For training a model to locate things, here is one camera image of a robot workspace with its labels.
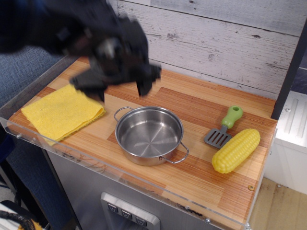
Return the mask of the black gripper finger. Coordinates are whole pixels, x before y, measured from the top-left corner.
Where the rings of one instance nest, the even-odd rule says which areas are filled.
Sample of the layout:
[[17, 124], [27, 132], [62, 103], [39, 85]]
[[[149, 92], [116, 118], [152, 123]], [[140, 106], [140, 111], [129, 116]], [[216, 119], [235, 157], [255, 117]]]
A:
[[83, 92], [87, 97], [104, 102], [104, 91], [107, 84], [104, 83], [104, 75], [92, 69], [88, 69], [81, 74], [72, 77], [69, 83], [78, 91]]
[[139, 96], [146, 96], [152, 89], [153, 82], [161, 78], [161, 66], [142, 64], [129, 71], [132, 81], [136, 82]]

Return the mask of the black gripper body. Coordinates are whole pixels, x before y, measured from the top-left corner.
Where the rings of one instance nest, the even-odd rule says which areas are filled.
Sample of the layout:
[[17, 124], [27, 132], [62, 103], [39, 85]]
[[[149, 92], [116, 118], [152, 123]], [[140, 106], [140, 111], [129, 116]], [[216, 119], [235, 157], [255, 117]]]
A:
[[58, 14], [60, 50], [87, 56], [90, 69], [103, 74], [104, 83], [133, 82], [129, 71], [149, 64], [147, 38], [138, 21], [119, 18], [112, 9], [66, 9]]

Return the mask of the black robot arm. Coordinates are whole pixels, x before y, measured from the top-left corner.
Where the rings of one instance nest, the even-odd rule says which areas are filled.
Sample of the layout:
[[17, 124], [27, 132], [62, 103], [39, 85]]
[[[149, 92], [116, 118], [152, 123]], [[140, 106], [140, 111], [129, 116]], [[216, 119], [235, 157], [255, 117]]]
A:
[[161, 77], [161, 67], [149, 62], [139, 22], [118, 17], [106, 0], [1, 1], [1, 52], [24, 46], [88, 57], [90, 68], [70, 84], [97, 101], [104, 101], [108, 86], [130, 82], [136, 83], [139, 96], [146, 96]]

